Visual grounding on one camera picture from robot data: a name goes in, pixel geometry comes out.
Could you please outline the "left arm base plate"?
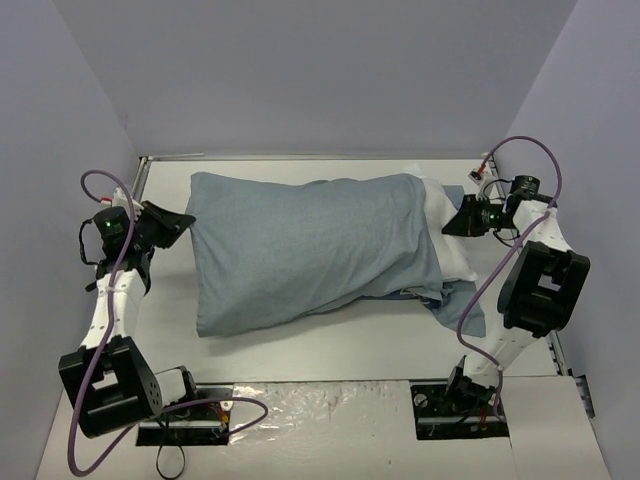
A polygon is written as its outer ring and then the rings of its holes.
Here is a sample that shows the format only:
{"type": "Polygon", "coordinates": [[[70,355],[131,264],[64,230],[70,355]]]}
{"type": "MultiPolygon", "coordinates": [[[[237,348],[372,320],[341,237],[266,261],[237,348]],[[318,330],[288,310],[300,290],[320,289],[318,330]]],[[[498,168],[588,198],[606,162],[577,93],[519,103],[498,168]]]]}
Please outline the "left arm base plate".
{"type": "Polygon", "coordinates": [[[137,447],[200,447],[225,446],[232,406],[208,404],[163,414],[157,420],[139,424],[137,447]]]}

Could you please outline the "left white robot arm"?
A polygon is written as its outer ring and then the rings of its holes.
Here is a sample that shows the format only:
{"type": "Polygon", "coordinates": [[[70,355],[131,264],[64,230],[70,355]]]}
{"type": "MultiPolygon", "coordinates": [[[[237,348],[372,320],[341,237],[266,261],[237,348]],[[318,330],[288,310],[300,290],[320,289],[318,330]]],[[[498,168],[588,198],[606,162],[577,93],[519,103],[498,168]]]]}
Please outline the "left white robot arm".
{"type": "Polygon", "coordinates": [[[97,293],[96,305],[81,346],[58,366],[88,438],[156,417],[164,407],[179,418],[200,409],[202,395],[186,368],[154,373],[133,339],[156,249],[170,248],[194,221],[148,201],[133,217],[124,206],[109,206],[88,221],[104,252],[87,288],[97,293]]]}

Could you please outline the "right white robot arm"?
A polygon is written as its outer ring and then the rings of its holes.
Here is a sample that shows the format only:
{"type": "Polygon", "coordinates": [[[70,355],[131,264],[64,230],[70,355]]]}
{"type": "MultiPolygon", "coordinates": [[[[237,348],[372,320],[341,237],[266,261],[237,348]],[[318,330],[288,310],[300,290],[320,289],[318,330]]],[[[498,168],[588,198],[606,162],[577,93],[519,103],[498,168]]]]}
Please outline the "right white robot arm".
{"type": "Polygon", "coordinates": [[[446,406],[457,413],[498,403],[505,370],[531,344],[564,329],[586,281],[590,261],[566,242],[555,198],[540,194],[539,179],[519,175],[506,200],[484,193],[464,196],[443,233],[479,237],[510,229],[518,236],[506,258],[514,263],[500,290],[502,322],[488,330],[482,346],[470,345],[443,389],[446,406]]]}

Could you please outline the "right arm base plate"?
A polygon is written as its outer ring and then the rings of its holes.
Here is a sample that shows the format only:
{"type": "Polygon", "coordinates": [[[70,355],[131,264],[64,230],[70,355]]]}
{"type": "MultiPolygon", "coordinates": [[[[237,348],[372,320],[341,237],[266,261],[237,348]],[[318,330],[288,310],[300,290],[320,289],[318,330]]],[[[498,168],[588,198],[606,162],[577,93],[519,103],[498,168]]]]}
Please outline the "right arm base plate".
{"type": "Polygon", "coordinates": [[[486,400],[445,396],[444,382],[410,384],[414,430],[418,441],[483,440],[507,438],[509,427],[499,420],[486,400]]]}

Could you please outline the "blue pillowcase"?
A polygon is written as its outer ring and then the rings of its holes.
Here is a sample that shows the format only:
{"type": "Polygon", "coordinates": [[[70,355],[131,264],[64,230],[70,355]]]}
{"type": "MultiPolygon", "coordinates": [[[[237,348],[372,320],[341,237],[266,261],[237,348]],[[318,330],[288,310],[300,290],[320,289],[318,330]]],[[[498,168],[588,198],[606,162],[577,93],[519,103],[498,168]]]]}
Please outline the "blue pillowcase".
{"type": "Polygon", "coordinates": [[[197,333],[227,337],[405,294],[454,328],[477,275],[443,233],[460,187],[400,173],[286,185],[199,172],[197,333]]]}

